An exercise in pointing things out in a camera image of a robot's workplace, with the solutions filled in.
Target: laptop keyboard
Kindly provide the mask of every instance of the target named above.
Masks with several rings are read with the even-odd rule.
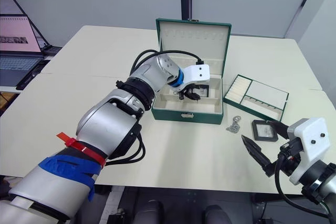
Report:
[[[38,59],[0,58],[0,70],[29,70]]]

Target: green jewelry box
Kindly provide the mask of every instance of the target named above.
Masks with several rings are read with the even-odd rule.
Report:
[[[231,24],[199,22],[198,20],[156,20],[161,50],[182,50],[199,56],[210,67],[208,97],[198,101],[179,95],[166,85],[154,99],[152,113],[157,120],[220,124],[223,119],[222,77],[231,32]],[[195,64],[195,59],[169,54],[181,68]]]
[[[289,93],[237,75],[223,101],[264,120],[281,122]]]

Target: red zip tie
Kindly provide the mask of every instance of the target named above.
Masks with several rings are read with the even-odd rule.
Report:
[[[72,148],[75,148],[75,149],[85,153],[89,157],[92,157],[94,160],[96,160],[101,165],[101,168],[104,167],[104,165],[106,163],[105,158],[100,156],[97,152],[95,152],[95,151],[89,149],[88,147],[82,145],[75,138],[69,137],[63,132],[57,134],[56,136],[59,137],[60,139],[62,139],[65,142],[65,145],[67,147],[72,147]]]

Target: laptop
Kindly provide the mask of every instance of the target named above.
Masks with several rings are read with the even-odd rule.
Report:
[[[0,86],[15,87],[43,60],[26,15],[0,15]]]

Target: blue ring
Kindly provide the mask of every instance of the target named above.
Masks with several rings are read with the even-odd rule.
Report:
[[[183,84],[184,74],[181,69],[178,70],[178,75],[179,75],[179,78],[176,81],[174,81],[174,83],[169,84],[173,88],[176,88],[179,85]]]

